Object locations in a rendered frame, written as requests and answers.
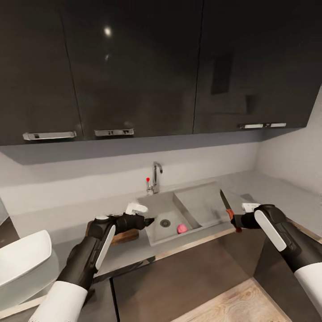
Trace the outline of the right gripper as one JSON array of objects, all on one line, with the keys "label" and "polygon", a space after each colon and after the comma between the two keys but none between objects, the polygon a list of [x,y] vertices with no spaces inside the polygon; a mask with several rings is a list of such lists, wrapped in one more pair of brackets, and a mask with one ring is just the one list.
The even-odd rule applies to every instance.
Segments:
[{"label": "right gripper", "polygon": [[234,214],[231,223],[237,228],[257,229],[249,222],[249,215],[250,213],[245,215]]}]

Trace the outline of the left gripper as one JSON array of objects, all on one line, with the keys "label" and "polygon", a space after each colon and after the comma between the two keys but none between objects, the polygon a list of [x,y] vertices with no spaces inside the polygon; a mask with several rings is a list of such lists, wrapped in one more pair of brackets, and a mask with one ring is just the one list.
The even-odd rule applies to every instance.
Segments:
[{"label": "left gripper", "polygon": [[143,230],[146,227],[148,227],[155,220],[154,217],[145,219],[144,216],[141,216],[139,214],[129,215],[129,214],[124,213],[121,215],[121,217],[123,217],[123,219],[126,221],[127,227],[125,227],[124,232],[127,232],[132,229]]}]

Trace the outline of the parer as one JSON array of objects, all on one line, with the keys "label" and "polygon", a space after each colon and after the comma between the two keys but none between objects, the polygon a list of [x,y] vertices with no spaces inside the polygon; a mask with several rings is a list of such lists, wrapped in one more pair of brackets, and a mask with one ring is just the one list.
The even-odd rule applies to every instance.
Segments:
[{"label": "parer", "polygon": [[[228,201],[226,200],[225,195],[224,195],[224,193],[223,193],[222,191],[220,191],[220,196],[221,196],[221,198],[222,198],[222,200],[223,200],[223,202],[224,202],[224,204],[225,204],[226,211],[228,212],[229,217],[230,217],[230,219],[232,220],[232,219],[233,219],[233,215],[234,215],[234,213],[233,213],[233,211],[232,211],[232,209],[231,209],[231,207],[230,207],[230,205],[229,205]],[[236,232],[237,232],[237,233],[241,233],[241,232],[242,232],[242,228],[237,228],[237,227],[236,227]]]}]

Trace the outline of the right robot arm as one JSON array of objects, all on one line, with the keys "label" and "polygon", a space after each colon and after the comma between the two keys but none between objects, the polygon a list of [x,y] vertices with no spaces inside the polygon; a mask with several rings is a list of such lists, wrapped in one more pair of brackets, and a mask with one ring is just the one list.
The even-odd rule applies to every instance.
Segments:
[{"label": "right robot arm", "polygon": [[262,229],[292,270],[322,317],[322,253],[310,238],[274,204],[243,203],[243,215],[234,214],[237,228]]}]

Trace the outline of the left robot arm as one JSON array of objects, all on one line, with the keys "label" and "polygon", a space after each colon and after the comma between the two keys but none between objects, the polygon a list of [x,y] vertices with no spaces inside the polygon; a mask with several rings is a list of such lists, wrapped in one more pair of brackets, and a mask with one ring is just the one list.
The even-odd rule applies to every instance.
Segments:
[{"label": "left robot arm", "polygon": [[136,212],[148,213],[148,208],[133,202],[120,216],[95,218],[88,236],[71,250],[66,267],[28,322],[78,322],[93,275],[101,267],[114,236],[143,230],[155,220]]}]

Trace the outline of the vidalia onion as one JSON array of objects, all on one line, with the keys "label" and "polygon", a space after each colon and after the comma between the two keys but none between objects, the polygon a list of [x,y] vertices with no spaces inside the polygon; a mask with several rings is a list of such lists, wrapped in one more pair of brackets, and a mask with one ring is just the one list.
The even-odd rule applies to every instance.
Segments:
[{"label": "vidalia onion", "polygon": [[178,233],[181,234],[181,233],[185,233],[185,232],[187,232],[187,227],[184,224],[180,224],[178,226]]}]

